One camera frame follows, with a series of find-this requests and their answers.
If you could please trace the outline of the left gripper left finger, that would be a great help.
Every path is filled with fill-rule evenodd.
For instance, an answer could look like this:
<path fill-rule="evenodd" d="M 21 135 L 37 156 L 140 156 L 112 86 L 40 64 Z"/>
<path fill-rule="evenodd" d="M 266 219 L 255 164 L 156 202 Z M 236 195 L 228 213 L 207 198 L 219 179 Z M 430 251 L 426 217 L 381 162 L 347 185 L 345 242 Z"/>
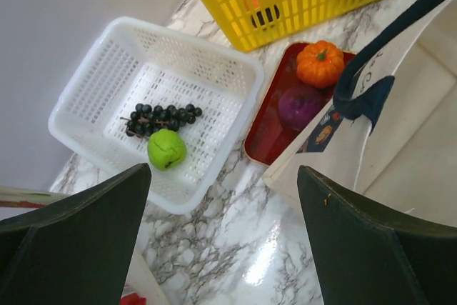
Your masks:
<path fill-rule="evenodd" d="M 1 221 L 1 303 L 120 304 L 150 183 L 137 164 Z"/>

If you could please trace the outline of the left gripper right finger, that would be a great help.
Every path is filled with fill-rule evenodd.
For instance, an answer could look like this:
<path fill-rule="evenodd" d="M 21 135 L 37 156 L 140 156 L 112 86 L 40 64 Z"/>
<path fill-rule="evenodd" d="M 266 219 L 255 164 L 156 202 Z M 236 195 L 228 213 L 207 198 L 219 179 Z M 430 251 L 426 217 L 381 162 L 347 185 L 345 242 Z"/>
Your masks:
<path fill-rule="evenodd" d="M 456 228 L 404 214 L 310 166 L 298 193 L 325 304 L 455 304 Z"/>

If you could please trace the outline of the red orange snack packet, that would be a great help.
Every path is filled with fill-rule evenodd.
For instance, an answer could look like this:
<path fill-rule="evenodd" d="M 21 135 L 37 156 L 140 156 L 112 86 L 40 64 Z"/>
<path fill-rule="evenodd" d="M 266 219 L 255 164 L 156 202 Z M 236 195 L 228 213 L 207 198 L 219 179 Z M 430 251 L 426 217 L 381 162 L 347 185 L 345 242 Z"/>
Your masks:
<path fill-rule="evenodd" d="M 146 305 L 146 298 L 140 296 L 133 287 L 126 284 L 122 291 L 120 305 Z"/>

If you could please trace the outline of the beige canvas tote bag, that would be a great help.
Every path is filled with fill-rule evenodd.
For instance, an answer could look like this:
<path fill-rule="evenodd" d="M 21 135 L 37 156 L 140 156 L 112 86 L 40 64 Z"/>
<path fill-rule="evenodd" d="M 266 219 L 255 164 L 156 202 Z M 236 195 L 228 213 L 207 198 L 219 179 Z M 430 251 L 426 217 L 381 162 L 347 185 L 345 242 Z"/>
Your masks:
<path fill-rule="evenodd" d="M 456 0 L 416 0 L 345 68 L 330 102 L 263 176 L 294 208 L 300 166 L 456 225 Z"/>

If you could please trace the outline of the green toy apple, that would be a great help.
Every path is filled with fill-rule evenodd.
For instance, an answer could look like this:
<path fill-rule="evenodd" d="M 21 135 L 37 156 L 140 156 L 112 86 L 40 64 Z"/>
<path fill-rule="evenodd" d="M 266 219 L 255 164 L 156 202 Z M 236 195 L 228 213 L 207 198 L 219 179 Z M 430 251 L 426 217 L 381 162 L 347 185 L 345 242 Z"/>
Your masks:
<path fill-rule="evenodd" d="M 147 154 L 152 166 L 160 171 L 168 171 L 184 161 L 187 148 L 177 132 L 160 129 L 149 137 Z"/>

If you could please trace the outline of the dark toy grape bunch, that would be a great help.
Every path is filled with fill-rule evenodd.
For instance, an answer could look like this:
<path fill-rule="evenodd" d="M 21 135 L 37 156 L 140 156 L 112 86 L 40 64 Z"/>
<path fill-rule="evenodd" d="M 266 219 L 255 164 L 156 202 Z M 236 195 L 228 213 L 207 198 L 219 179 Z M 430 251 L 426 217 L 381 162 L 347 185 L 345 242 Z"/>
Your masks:
<path fill-rule="evenodd" d="M 195 124 L 202 116 L 202 108 L 193 104 L 178 108 L 173 104 L 163 107 L 137 103 L 129 116 L 121 117 L 120 120 L 124 123 L 125 135 L 143 139 L 160 129 L 177 132 L 180 128 Z"/>

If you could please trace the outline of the purple toy onion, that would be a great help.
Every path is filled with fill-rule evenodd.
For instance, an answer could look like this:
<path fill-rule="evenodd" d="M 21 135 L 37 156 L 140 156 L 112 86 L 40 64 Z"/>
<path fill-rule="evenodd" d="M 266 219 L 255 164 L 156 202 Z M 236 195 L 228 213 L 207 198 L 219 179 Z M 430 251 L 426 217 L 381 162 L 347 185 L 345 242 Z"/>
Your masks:
<path fill-rule="evenodd" d="M 324 107 L 326 101 L 319 91 L 311 86 L 294 86 L 278 101 L 278 118 L 283 126 L 302 131 Z"/>

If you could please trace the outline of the orange toy pumpkin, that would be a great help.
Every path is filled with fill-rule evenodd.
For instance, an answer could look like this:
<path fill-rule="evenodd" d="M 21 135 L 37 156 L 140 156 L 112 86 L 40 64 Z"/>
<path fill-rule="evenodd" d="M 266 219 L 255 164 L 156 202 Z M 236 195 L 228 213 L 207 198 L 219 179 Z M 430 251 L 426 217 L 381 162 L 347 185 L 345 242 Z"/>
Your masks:
<path fill-rule="evenodd" d="M 296 57 L 298 79 L 317 89 L 335 86 L 344 67 L 342 50 L 323 40 L 308 44 Z"/>

